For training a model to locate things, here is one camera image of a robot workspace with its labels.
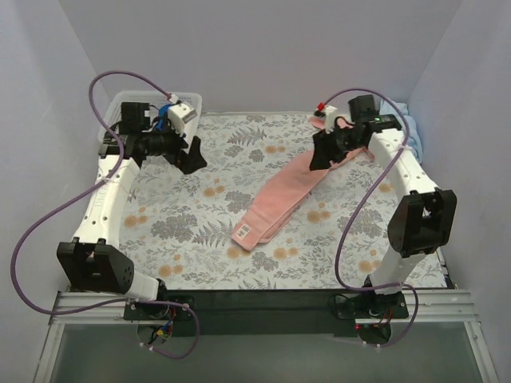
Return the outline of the pink towel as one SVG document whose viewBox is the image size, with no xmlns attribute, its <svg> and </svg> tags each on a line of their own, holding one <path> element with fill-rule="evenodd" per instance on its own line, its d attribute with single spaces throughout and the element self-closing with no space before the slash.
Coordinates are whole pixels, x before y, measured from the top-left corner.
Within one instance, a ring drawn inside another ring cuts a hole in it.
<svg viewBox="0 0 511 383">
<path fill-rule="evenodd" d="M 317 171 L 309 169 L 314 153 L 312 150 L 298 154 L 260 189 L 232 232 L 232 240 L 246 251 L 269 243 L 330 171 L 365 151 L 365 148 L 355 149 L 341 163 Z"/>
</svg>

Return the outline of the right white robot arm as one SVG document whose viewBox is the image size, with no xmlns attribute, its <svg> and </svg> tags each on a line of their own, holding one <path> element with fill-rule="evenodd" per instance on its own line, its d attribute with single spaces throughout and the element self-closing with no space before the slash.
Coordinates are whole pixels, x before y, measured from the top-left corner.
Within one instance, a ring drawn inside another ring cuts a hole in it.
<svg viewBox="0 0 511 383">
<path fill-rule="evenodd" d="M 382 167 L 377 181 L 391 182 L 398 206 L 387 224 L 388 250 L 361 290 L 393 295 L 404 288 L 410 273 L 427 255 L 448 243 L 458 199 L 422 169 L 408 145 L 410 125 L 400 108 L 382 97 L 394 110 L 383 114 L 374 102 L 378 93 L 359 92 L 349 102 L 349 121 L 328 102 L 316 107 L 314 115 L 324 126 L 313 136 L 310 169 L 331 168 L 359 148 L 367 149 Z"/>
</svg>

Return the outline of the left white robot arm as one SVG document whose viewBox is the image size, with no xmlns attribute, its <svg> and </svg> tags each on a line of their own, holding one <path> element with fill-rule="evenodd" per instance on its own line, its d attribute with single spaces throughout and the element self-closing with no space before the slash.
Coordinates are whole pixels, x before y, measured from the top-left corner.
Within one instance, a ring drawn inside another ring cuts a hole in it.
<svg viewBox="0 0 511 383">
<path fill-rule="evenodd" d="M 153 111 L 150 104 L 121 103 L 121 117 L 105 133 L 99 150 L 98 189 L 69 242 L 57 247 L 71 287 L 153 301 L 160 288 L 154 277 L 136 271 L 121 252 L 122 214 L 133 181 L 149 157 L 163 157 L 183 174 L 206 167 L 196 136 L 197 111 L 174 100 Z"/>
</svg>

